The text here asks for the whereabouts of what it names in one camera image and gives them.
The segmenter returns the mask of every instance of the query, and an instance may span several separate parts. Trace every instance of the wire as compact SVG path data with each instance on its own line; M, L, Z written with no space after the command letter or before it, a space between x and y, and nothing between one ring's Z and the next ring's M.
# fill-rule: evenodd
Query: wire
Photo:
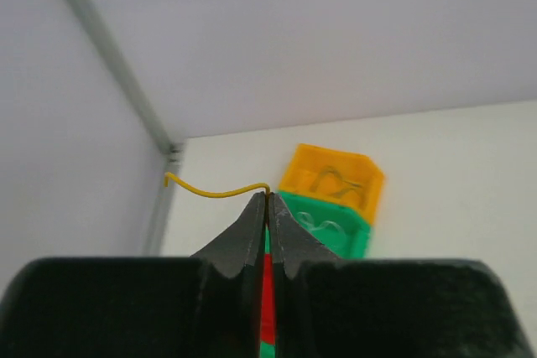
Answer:
M182 186L183 188L194 193L195 195L209 197L211 199L223 199L224 197L232 197L236 195L241 195L242 193L249 192L250 190L261 189L261 188L265 189L267 196L269 196L270 194L270 186L264 183L250 184L249 186L244 186L243 188L240 188L240 189L230 190L228 192L216 192L216 193L205 192L204 190L199 190L195 188L194 186L187 184L184 180L176 177L171 172L167 172L166 174L164 174L164 187L168 187L168 182L170 179L176 182L179 186Z

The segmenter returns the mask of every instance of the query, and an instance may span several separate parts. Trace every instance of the yellow-orange container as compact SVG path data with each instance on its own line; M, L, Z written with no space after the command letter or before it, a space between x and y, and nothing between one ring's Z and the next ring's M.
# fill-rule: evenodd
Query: yellow-orange container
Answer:
M354 209L370 226L384 174L366 155L299 144L279 190Z

